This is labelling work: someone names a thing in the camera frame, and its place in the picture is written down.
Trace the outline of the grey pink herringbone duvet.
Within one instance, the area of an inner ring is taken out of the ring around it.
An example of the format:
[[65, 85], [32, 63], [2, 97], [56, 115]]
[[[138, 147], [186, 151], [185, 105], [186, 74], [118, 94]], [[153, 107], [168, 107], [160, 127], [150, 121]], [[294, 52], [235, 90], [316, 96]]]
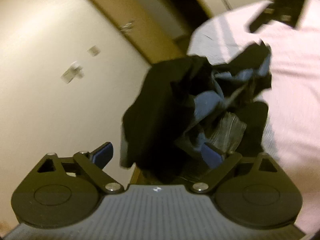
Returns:
[[272, 87], [259, 95], [268, 106], [263, 147], [285, 170], [303, 196], [296, 226], [319, 230], [319, 0], [305, 0], [295, 29], [271, 22], [249, 33], [249, 19], [266, 1], [218, 15], [191, 36], [188, 54], [211, 64], [229, 61], [252, 42], [272, 49]]

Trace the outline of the wooden door frame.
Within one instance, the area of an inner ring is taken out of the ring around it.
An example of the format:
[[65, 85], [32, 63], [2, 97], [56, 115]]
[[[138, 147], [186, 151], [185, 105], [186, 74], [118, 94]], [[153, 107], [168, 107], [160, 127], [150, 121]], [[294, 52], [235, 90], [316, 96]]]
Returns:
[[184, 57], [178, 46], [136, 0], [89, 0], [148, 61]]

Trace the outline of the wall switch plate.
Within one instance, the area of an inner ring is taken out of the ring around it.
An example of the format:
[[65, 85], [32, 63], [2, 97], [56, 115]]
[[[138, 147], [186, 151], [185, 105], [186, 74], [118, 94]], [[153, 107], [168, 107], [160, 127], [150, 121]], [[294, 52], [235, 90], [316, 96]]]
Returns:
[[75, 78], [81, 79], [84, 77], [82, 66], [77, 62], [73, 62], [70, 67], [62, 74], [61, 79], [65, 83], [70, 83]]

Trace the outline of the wall socket plate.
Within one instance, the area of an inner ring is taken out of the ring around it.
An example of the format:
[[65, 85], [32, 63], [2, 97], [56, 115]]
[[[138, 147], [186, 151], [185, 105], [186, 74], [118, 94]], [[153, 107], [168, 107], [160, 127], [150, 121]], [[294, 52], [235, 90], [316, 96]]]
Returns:
[[97, 46], [92, 46], [91, 48], [89, 48], [88, 53], [92, 57], [95, 57], [100, 54], [100, 49]]

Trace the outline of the black garment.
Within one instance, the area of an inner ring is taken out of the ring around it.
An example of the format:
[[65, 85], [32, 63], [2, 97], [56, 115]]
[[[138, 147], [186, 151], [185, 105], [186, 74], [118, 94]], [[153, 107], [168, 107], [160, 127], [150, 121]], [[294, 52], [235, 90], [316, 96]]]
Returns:
[[136, 165], [161, 183], [199, 179], [205, 144], [222, 154], [263, 151], [271, 88], [270, 46], [252, 43], [230, 62], [197, 55], [154, 64], [121, 127], [120, 165]]

